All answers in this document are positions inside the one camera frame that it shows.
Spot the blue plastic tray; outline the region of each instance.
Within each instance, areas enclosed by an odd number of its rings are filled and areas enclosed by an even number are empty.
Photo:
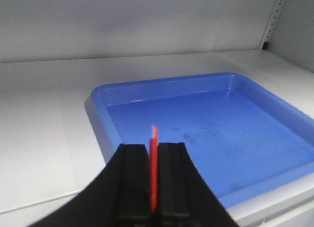
[[[314,120],[250,79],[174,77],[92,92],[112,146],[185,142],[199,173],[228,208],[314,172]]]

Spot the dark spot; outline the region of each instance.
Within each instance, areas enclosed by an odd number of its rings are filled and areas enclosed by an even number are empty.
[[[222,132],[220,132],[220,131],[213,131],[212,134],[213,135],[222,135]]]
[[[243,189],[243,185],[242,185],[242,184],[239,184],[239,183],[237,183],[237,184],[232,184],[232,185],[231,185],[231,189],[235,192],[235,191],[238,191],[238,190],[240,190],[240,189]]]
[[[187,142],[190,142],[191,144],[196,144],[196,141],[194,140],[193,136],[191,136],[188,133],[185,133],[183,138],[184,140],[186,140]]]

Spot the white shelf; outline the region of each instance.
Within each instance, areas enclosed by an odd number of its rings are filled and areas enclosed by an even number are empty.
[[[243,74],[314,118],[314,74],[267,51],[1,63],[0,223],[30,224],[25,213],[44,216],[52,208],[35,206],[57,208],[104,167],[84,106],[95,87],[214,72]]]

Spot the white background wall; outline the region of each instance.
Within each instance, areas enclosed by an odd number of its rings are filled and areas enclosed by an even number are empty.
[[[253,50],[275,0],[0,0],[0,62]]]
[[[286,0],[269,49],[314,72],[314,0]]]

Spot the red plastic piece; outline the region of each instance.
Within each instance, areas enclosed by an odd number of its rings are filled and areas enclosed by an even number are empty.
[[[158,128],[153,126],[153,137],[150,140],[150,201],[151,211],[157,208],[158,192]]]

